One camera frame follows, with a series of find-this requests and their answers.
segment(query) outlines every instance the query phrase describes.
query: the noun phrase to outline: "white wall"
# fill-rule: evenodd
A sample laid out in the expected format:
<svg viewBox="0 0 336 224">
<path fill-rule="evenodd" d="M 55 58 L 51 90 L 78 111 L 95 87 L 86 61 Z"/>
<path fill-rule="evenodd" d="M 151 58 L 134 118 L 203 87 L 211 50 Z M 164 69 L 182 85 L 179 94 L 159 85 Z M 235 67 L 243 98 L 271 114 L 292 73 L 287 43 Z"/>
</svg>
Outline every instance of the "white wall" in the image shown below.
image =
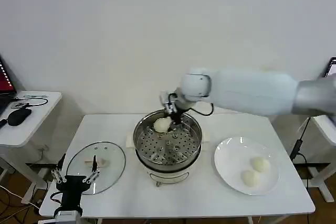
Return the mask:
<svg viewBox="0 0 336 224">
<path fill-rule="evenodd" d="M 25 89 L 63 92 L 57 159 L 83 114 L 156 110 L 190 66 L 317 77 L 336 52 L 335 2 L 0 0 L 0 52 Z"/>
</svg>

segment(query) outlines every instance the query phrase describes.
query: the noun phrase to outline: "laptop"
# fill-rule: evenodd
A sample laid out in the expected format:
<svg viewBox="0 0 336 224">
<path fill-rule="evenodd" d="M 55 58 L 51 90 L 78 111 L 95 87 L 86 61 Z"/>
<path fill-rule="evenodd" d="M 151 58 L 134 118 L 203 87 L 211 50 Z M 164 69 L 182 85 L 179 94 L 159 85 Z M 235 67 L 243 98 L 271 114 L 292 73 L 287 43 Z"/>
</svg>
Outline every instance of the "laptop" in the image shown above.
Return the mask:
<svg viewBox="0 0 336 224">
<path fill-rule="evenodd" d="M 16 96 L 16 90 L 0 58 L 0 115 Z"/>
</svg>

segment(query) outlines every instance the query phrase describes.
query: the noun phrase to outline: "wooden floor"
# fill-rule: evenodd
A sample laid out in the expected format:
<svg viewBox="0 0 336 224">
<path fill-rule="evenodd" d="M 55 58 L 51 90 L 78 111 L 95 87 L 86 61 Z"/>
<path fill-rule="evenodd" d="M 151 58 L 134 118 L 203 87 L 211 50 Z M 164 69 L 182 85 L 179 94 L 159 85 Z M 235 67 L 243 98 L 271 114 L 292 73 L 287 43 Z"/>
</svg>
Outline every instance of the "wooden floor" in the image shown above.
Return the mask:
<svg viewBox="0 0 336 224">
<path fill-rule="evenodd" d="M 305 168 L 299 169 L 299 174 L 301 178 L 307 178 L 307 171 Z M 336 175 L 332 176 L 327 180 L 328 187 L 332 193 L 336 197 Z M 14 173 L 8 176 L 3 182 L 2 185 L 11 190 L 12 192 L 23 196 L 25 191 L 28 189 L 30 182 L 24 178 L 19 173 Z M 309 224 L 324 224 L 324 223 L 336 223 L 336 203 L 326 203 L 321 196 L 320 192 L 316 188 L 310 188 L 309 193 L 315 203 L 316 211 L 313 214 L 309 215 Z M 36 196 L 33 199 L 33 202 L 37 202 L 39 199 L 42 199 L 44 196 L 44 191 L 39 190 Z M 6 206 L 4 203 L 8 203 L 8 197 L 4 190 L 0 190 L 0 213 L 5 210 Z M 19 206 L 20 199 L 15 196 L 10 196 L 11 205 Z M 17 220 L 14 218 L 10 218 L 4 222 L 4 217 L 9 216 L 16 211 L 22 209 L 22 207 L 9 207 L 4 213 L 0 215 L 0 224 L 19 224 L 22 223 L 24 215 L 27 210 L 24 210 L 16 215 Z M 24 224 L 32 224 L 36 223 L 38 220 L 45 219 L 34 213 L 33 207 L 29 208 L 29 212 L 25 218 Z M 254 223 L 258 223 L 259 217 L 253 217 Z M 103 224 L 143 224 L 146 220 L 144 219 L 105 219 L 103 220 Z M 148 223 L 152 224 L 245 224 L 248 223 L 247 218 L 212 218 L 212 219 L 153 219 L 149 220 Z M 307 223 L 307 215 L 297 215 L 290 216 L 287 219 L 281 222 L 282 224 L 294 224 Z"/>
</svg>

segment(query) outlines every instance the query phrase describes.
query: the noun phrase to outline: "computer mouse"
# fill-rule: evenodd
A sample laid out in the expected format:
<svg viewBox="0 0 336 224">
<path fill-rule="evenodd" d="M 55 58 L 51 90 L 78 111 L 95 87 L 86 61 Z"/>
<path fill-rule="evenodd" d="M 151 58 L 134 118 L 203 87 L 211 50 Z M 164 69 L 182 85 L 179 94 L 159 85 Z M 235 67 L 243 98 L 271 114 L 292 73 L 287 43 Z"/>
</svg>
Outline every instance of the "computer mouse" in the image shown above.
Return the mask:
<svg viewBox="0 0 336 224">
<path fill-rule="evenodd" d="M 10 126 L 18 126 L 31 114 L 31 110 L 27 108 L 21 108 L 13 111 L 9 114 L 7 123 Z"/>
</svg>

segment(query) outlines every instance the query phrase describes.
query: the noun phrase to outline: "white plate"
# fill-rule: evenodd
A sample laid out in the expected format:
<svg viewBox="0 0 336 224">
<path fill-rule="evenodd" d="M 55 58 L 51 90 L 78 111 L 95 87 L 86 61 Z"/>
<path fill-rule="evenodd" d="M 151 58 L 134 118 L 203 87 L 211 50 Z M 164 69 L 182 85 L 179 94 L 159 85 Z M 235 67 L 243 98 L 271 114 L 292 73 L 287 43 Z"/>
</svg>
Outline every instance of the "white plate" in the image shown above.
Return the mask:
<svg viewBox="0 0 336 224">
<path fill-rule="evenodd" d="M 271 169 L 259 173 L 260 184 L 248 187 L 241 179 L 244 170 L 254 170 L 250 160 L 254 157 L 264 157 Z M 279 168 L 274 155 L 268 148 L 247 137 L 231 137 L 222 141 L 215 151 L 215 165 L 223 180 L 232 188 L 249 195 L 263 195 L 273 190 L 279 180 Z"/>
</svg>

